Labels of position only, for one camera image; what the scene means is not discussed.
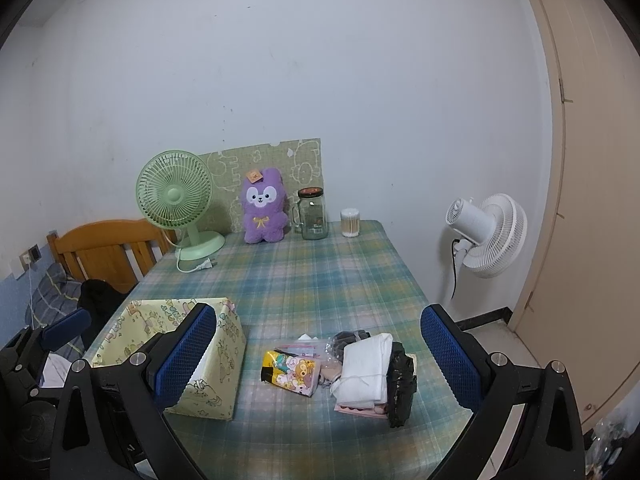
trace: beige door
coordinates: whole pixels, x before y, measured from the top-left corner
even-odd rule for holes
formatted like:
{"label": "beige door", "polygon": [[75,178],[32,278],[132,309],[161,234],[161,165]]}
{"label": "beige door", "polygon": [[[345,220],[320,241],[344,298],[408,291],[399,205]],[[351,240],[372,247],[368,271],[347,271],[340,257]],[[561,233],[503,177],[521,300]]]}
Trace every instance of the beige door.
{"label": "beige door", "polygon": [[563,86],[564,165],[516,332],[540,364],[564,362],[585,422],[640,362],[640,57],[603,0],[540,1]]}

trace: pile of items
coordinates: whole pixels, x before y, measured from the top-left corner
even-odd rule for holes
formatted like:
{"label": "pile of items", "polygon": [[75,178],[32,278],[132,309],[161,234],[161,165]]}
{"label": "pile of items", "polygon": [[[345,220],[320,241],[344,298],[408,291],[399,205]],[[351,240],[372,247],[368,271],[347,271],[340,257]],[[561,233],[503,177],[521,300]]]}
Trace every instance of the pile of items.
{"label": "pile of items", "polygon": [[327,341],[303,335],[269,350],[261,380],[310,397],[316,386],[335,396],[335,411],[388,418],[403,426],[417,388],[415,356],[407,355],[391,334],[340,332]]}

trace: stuffed animal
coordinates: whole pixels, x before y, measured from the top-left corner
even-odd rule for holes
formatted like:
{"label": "stuffed animal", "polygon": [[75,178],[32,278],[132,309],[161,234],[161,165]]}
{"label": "stuffed animal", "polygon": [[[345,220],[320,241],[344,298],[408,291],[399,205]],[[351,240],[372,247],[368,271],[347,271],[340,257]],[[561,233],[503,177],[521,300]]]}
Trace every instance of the stuffed animal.
{"label": "stuffed animal", "polygon": [[278,168],[260,171],[262,178],[254,184],[248,178],[242,183],[240,202],[244,209],[242,225],[248,244],[279,242],[284,238],[284,227],[289,218],[283,211],[287,193]]}

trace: chair backrest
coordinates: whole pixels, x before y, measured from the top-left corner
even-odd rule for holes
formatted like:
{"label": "chair backrest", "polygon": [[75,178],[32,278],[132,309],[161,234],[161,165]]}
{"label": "chair backrest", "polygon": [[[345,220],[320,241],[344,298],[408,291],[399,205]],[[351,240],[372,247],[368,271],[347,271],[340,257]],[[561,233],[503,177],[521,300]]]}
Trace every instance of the chair backrest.
{"label": "chair backrest", "polygon": [[[174,232],[167,235],[175,241]],[[130,246],[143,276],[156,264],[150,242],[156,241],[162,254],[170,248],[161,229],[145,219],[94,222],[60,238],[50,234],[47,240],[56,261],[76,280],[97,278],[120,292],[128,292],[138,282],[125,245]]]}
{"label": "chair backrest", "polygon": [[420,332],[458,404],[474,413],[488,391],[488,354],[471,334],[459,329],[439,304],[422,311]]}

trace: black baseboard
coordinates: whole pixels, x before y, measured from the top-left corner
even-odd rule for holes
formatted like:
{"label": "black baseboard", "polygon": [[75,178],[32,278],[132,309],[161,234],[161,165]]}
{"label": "black baseboard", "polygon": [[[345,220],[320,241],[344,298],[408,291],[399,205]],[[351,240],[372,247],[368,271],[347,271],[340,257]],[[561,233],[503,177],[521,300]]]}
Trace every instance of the black baseboard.
{"label": "black baseboard", "polygon": [[504,306],[502,308],[499,308],[498,310],[492,310],[491,312],[487,312],[486,314],[480,314],[480,316],[461,319],[460,321],[456,322],[456,325],[460,330],[464,332],[465,330],[471,330],[472,328],[486,325],[487,323],[498,321],[499,319],[503,320],[505,323],[508,323],[511,319],[511,314],[513,314],[511,309]]}

